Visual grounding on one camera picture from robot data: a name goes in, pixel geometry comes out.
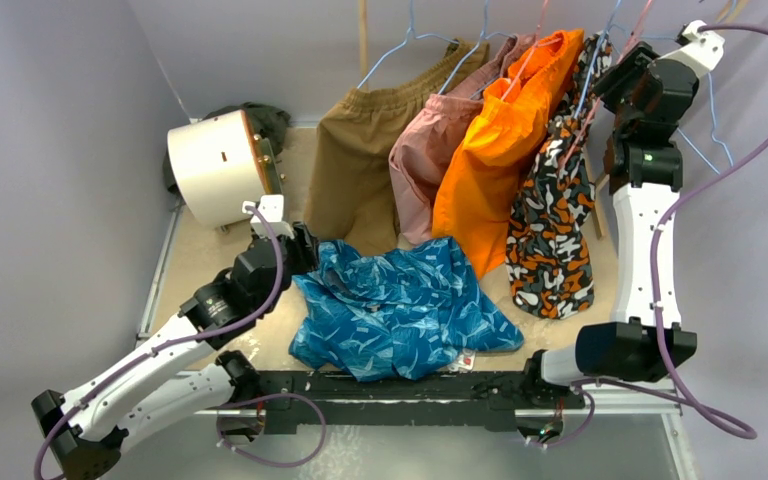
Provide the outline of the blue patterned shorts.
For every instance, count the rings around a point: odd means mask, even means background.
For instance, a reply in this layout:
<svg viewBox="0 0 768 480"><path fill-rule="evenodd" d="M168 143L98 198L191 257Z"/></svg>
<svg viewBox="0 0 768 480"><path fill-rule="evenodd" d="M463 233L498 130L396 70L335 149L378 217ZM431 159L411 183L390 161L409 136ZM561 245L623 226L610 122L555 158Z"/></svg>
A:
<svg viewBox="0 0 768 480"><path fill-rule="evenodd" d="M359 382L418 380L463 350L508 352L525 343L451 237L373 256L325 241L319 259L294 278L308 313L289 345L312 369L331 364Z"/></svg>

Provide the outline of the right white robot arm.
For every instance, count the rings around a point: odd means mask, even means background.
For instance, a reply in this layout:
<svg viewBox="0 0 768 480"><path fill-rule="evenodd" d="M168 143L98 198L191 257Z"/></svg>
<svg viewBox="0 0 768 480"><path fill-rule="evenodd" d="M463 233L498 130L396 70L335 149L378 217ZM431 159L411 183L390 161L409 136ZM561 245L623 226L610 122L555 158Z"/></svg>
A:
<svg viewBox="0 0 768 480"><path fill-rule="evenodd" d="M696 352L697 336L682 329L674 293L674 223L658 222L683 186L683 159L671 137L700 78L723 54L721 37L689 40L665 55L640 42L596 83L595 93L615 116L603 164L619 234L617 292L609 322L585 326L573 345L532 357L538 370L521 381L529 404L544 407L561 386L588 378L657 382L666 377L657 313L673 364Z"/></svg>

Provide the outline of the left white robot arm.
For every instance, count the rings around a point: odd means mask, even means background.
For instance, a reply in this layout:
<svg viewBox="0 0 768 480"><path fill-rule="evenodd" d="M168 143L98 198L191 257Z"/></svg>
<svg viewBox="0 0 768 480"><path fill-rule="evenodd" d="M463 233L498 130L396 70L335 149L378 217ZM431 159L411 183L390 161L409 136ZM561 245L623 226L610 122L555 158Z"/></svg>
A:
<svg viewBox="0 0 768 480"><path fill-rule="evenodd" d="M166 324L104 373L31 402L64 479L98 479L139 442L190 414L244 409L280 397L244 354L226 345L270 313L295 275L318 265L318 242L301 222L258 226L234 264L198 288Z"/></svg>

